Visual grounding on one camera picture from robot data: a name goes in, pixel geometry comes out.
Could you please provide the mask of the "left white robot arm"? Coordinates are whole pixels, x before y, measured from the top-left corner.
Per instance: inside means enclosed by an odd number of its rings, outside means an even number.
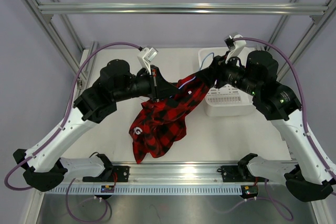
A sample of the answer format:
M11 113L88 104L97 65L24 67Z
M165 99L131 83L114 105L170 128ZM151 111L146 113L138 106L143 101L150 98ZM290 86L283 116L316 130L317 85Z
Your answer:
M46 192L65 179L83 178L86 182L105 182L113 174L113 165L104 154L89 158L64 158L63 153L87 131L117 110L117 102L149 97L160 101L178 93L178 88L166 81L158 67L130 72L125 60L111 60L100 70L99 78L75 99L60 126L36 146L18 149L15 161L25 170L25 182Z

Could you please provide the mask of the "light blue wire hanger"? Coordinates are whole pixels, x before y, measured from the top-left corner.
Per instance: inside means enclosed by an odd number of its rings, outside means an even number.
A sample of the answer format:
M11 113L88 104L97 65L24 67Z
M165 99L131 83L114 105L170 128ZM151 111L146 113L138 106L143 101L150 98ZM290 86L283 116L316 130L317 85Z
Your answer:
M210 53L208 53L208 54L202 59L201 63L199 64L199 69L198 69L198 70L202 70L203 65L204 65L204 62L207 60L207 58L208 58L209 56L212 56L212 58L214 58L214 57L215 57L214 52L210 52ZM188 84L188 83L194 81L195 78L196 78L196 77L194 76L194 77L191 78L190 80L184 81L184 82L178 87L178 89L179 89L179 90L182 89L186 84Z

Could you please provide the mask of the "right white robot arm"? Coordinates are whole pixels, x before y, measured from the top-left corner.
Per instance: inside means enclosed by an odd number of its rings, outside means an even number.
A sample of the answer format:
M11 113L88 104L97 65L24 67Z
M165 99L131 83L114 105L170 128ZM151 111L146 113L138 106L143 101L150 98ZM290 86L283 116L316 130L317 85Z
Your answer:
M335 178L325 164L330 168L335 168L335 164L315 153L320 146L303 122L303 103L291 88L276 80L278 62L266 51L252 51L245 66L236 63L234 57L227 60L216 56L196 77L211 88L229 84L251 95L253 106L278 130L297 161L295 165L285 165L250 153L237 163L238 176L243 180L260 177L277 182L302 202L326 199L333 193Z

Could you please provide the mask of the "red black plaid shirt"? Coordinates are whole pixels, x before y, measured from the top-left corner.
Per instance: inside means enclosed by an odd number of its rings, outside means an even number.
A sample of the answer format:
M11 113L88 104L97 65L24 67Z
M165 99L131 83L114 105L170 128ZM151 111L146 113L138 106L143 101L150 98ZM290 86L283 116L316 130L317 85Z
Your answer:
M147 154L153 158L164 156L187 135L185 118L203 101L214 80L200 73L191 74L173 83L178 93L159 102L147 100L129 128L132 150L137 164Z

